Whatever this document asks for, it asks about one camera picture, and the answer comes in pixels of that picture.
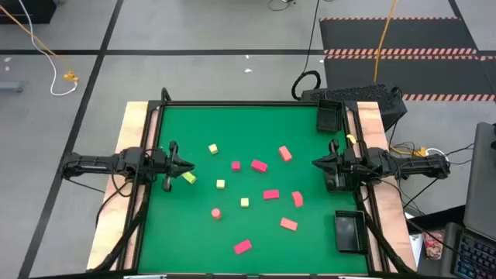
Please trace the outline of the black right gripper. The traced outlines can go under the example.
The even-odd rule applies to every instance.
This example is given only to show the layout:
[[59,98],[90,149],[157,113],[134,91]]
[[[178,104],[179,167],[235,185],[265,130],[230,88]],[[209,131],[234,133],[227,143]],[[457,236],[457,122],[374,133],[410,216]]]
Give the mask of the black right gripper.
[[356,178],[352,176],[352,165],[357,161],[355,151],[351,147],[338,153],[338,149],[339,142],[333,139],[329,144],[330,153],[313,160],[312,164],[328,174],[327,190],[329,192],[355,191],[358,186]]

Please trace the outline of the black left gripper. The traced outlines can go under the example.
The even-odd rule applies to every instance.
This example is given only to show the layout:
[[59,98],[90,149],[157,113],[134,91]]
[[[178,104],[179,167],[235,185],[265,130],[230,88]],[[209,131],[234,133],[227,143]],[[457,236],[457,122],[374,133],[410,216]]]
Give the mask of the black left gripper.
[[169,153],[166,153],[162,148],[158,148],[153,152],[153,166],[158,174],[164,174],[164,182],[162,188],[165,192],[171,192],[171,179],[179,176],[191,177],[191,171],[194,170],[194,164],[186,160],[182,160],[178,156],[179,147],[176,141],[170,141],[168,147]]

